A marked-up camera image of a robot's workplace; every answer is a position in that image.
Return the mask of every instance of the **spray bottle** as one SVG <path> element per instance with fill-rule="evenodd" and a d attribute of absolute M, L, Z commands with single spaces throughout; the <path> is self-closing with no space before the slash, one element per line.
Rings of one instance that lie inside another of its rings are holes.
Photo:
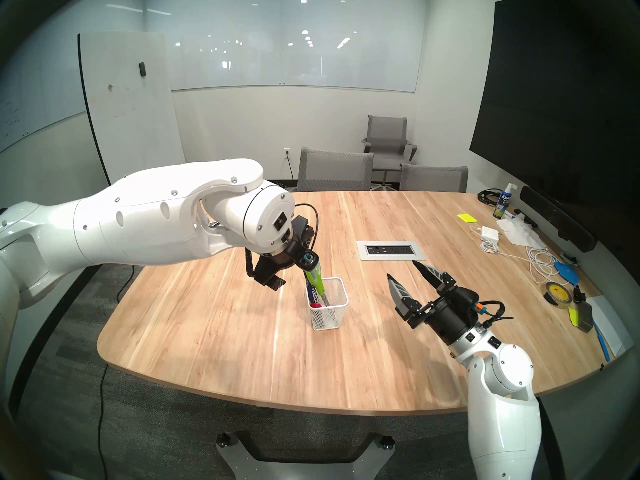
<path fill-rule="evenodd" d="M 500 193 L 500 197 L 498 198 L 498 202 L 495 205 L 495 209 L 493 210 L 493 216 L 496 218 L 502 218 L 504 212 L 509 206 L 509 201 L 511 200 L 511 190 L 518 189 L 518 186 L 515 184 L 509 183 L 507 188 Z"/>

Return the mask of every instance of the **power adapter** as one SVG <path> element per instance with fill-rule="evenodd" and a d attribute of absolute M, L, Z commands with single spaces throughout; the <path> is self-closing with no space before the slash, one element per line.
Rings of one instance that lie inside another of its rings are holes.
<path fill-rule="evenodd" d="M 494 228 L 489 228 L 487 226 L 482 227 L 482 231 L 480 232 L 480 237 L 482 237 L 483 241 L 489 241 L 495 245 L 498 244 L 498 231 Z"/>

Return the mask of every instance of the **gray chair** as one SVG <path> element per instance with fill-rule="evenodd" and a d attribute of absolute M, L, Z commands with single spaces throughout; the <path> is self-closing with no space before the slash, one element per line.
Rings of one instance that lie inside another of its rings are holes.
<path fill-rule="evenodd" d="M 296 191 L 369 191 L 373 155 L 302 148 Z"/>
<path fill-rule="evenodd" d="M 466 166 L 402 165 L 400 190 L 466 193 L 468 178 Z"/>
<path fill-rule="evenodd" d="M 393 190 L 387 185 L 388 172 L 400 172 L 402 163 L 410 163 L 418 146 L 407 141 L 407 119 L 369 115 L 364 152 L 373 153 L 373 171 L 382 171 L 382 185 L 373 190 Z"/>

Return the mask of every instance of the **tape roll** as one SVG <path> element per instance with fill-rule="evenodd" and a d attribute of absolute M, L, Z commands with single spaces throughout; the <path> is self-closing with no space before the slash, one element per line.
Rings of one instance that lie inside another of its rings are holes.
<path fill-rule="evenodd" d="M 555 282 L 547 282 L 545 285 L 545 299 L 547 302 L 558 308 L 567 308 L 571 304 L 573 298 L 571 292 L 566 290 L 562 285 Z"/>

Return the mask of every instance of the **soundbar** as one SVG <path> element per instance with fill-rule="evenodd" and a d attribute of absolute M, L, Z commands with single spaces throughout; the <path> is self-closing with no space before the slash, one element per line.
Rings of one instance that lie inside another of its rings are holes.
<path fill-rule="evenodd" d="M 525 185 L 520 191 L 520 200 L 531 206 L 546 221 L 558 229 L 558 237 L 571 241 L 586 253 L 596 247 L 598 239 L 586 228 L 576 222 L 557 203 Z"/>

